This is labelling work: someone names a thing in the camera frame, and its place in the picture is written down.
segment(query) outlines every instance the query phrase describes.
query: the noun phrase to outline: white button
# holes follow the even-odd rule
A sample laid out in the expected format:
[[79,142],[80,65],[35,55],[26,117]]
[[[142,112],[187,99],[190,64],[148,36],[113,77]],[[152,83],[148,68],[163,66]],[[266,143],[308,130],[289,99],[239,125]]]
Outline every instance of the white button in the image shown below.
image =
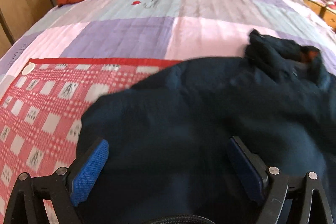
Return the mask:
[[35,68],[35,64],[34,63],[29,63],[22,71],[22,75],[27,75],[28,73],[30,73],[33,69]]

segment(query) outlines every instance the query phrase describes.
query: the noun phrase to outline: blue textured pad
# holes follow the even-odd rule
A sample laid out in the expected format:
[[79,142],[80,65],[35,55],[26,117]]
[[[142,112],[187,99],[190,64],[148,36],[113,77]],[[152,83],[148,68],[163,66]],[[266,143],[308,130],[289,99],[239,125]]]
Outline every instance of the blue textured pad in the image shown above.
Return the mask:
[[263,180],[233,138],[229,140],[227,155],[249,199],[261,205],[264,201]]
[[73,180],[70,200],[75,207],[89,196],[108,156],[109,143],[106,140],[102,140]]

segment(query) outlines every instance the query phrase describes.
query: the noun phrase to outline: red plaid mat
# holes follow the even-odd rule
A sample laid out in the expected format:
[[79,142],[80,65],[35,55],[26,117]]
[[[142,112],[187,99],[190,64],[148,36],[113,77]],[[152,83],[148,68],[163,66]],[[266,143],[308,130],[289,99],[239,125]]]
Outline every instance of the red plaid mat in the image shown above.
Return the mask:
[[[156,59],[31,59],[0,101],[0,222],[17,176],[52,174],[75,159],[83,112],[179,61]],[[51,223],[57,222],[47,210]]]

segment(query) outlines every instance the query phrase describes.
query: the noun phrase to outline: bedspread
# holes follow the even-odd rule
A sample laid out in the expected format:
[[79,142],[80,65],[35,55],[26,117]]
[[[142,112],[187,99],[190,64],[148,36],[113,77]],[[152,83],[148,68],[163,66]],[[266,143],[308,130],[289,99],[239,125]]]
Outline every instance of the bedspread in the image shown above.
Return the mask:
[[1,59],[0,97],[29,58],[242,56],[253,28],[320,48],[336,74],[336,36],[321,33],[306,12],[290,0],[85,0],[55,7]]

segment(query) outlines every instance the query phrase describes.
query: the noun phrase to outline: metal screw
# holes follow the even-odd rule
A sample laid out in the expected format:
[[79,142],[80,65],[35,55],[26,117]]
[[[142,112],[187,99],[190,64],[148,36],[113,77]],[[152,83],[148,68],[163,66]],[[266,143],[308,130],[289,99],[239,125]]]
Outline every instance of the metal screw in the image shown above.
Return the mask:
[[66,167],[60,167],[56,170],[56,174],[58,174],[59,176],[64,175],[66,172],[67,172]]
[[317,179],[317,174],[314,173],[314,172],[309,172],[309,173],[308,173],[308,176],[309,176],[311,179]]
[[19,180],[25,180],[28,177],[26,173],[22,173],[19,175]]
[[272,175],[278,175],[280,173],[279,168],[272,166],[270,168],[268,168],[268,171],[272,174]]

